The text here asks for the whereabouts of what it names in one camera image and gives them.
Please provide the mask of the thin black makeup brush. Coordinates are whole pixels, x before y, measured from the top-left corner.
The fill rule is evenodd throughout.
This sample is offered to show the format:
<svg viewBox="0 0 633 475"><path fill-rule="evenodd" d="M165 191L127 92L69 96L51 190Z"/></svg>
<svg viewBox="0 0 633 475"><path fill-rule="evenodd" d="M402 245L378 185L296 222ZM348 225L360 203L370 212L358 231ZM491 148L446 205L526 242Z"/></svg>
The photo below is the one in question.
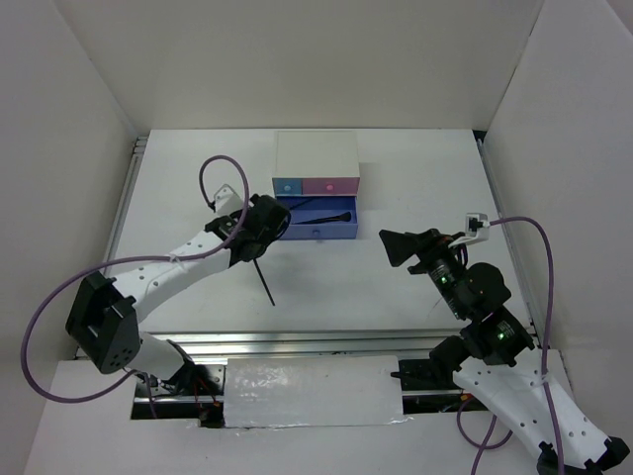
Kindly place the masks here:
<svg viewBox="0 0 633 475"><path fill-rule="evenodd" d="M263 272L261 270L261 267L260 267L260 265L258 263L258 260L257 259L253 259L253 264L254 264L254 267L256 269L257 275L258 275L258 277L260 279L260 282L261 282L261 284L262 284L262 286L264 288L264 291L265 291L265 293L266 293L266 295L267 295L267 297L269 299L270 304L273 307L275 307L276 306L275 300L274 300L274 298L272 296L272 293L270 291L270 288L269 288L269 286L268 286L268 284L266 282L266 279L265 279L264 274L263 274Z"/></svg>

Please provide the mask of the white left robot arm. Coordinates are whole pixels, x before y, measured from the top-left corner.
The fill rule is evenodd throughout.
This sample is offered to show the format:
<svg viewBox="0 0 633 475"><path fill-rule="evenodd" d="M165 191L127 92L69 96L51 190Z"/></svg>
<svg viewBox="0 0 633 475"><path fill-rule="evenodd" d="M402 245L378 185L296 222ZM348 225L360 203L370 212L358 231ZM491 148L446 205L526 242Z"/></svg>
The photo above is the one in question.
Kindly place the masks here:
<svg viewBox="0 0 633 475"><path fill-rule="evenodd" d="M94 271L82 279L65 329L101 373L135 370L156 378L174 395L190 393L197 385L217 390L208 371L177 343L138 326L198 281L259 258L283 235L291 218L290 211L268 195L253 195L247 209L231 197L223 211L163 261L114 277Z"/></svg>

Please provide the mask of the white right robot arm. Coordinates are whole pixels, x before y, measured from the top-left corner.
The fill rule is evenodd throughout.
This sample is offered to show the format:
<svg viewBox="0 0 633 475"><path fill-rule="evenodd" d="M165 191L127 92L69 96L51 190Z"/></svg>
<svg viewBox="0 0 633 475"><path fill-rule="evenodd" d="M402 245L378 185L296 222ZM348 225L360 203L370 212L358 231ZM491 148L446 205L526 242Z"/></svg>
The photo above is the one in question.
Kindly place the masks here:
<svg viewBox="0 0 633 475"><path fill-rule="evenodd" d="M428 276L452 314L466 322L431 350L422 369L408 361L395 376L412 384L430 371L437 385L471 394L521 441L540 474L602 474L630 449L594 425L549 373L546 352L505 305L511 292L500 271L468 264L466 247L489 233L483 214L468 215L466 229L454 235L379 232L390 264L417 257L408 272Z"/></svg>

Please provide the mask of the light blue drawer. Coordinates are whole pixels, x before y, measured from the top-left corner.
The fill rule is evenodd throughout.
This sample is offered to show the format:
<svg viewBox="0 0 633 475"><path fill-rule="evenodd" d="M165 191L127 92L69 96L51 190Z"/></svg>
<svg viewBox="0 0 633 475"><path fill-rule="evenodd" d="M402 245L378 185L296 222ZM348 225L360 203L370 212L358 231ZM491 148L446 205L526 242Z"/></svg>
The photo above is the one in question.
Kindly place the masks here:
<svg viewBox="0 0 633 475"><path fill-rule="evenodd" d="M276 196L301 196L303 194L303 180L301 178L274 177L272 184Z"/></svg>

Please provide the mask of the purple drawer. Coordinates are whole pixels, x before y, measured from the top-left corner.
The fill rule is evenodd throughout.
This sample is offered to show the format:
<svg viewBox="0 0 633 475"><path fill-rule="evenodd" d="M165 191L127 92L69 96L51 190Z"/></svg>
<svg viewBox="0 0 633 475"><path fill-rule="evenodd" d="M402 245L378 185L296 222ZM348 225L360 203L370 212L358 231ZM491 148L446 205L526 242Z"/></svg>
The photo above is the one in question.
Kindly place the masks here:
<svg viewBox="0 0 633 475"><path fill-rule="evenodd" d="M355 196L286 196L278 197L277 200L289 209L290 206L311 198L313 200L307 205L290 211L290 225L280 240L332 240L357 237L357 198ZM335 216L345 212L352 213L352 220L349 223L295 225L295 222Z"/></svg>

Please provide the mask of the pink drawer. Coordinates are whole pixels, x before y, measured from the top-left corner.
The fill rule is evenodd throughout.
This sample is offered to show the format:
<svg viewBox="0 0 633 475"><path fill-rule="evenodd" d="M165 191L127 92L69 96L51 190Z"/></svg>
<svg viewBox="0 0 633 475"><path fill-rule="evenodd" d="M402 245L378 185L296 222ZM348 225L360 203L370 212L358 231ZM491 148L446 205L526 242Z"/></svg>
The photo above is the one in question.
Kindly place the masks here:
<svg viewBox="0 0 633 475"><path fill-rule="evenodd" d="M304 196L356 196L359 177L304 178L302 193Z"/></svg>

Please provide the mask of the black fan makeup brush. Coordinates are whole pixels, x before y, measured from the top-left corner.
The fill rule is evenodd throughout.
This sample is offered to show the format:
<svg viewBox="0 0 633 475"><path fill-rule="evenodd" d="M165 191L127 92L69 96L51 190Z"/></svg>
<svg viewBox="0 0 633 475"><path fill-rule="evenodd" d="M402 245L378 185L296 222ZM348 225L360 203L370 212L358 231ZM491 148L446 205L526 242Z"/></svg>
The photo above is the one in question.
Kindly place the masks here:
<svg viewBox="0 0 633 475"><path fill-rule="evenodd" d="M345 212L345 213L335 215L335 216L317 218L317 219L306 220L302 222L295 222L295 225L322 225L322 224L337 223L337 222L349 223L351 220L352 220L352 213Z"/></svg>

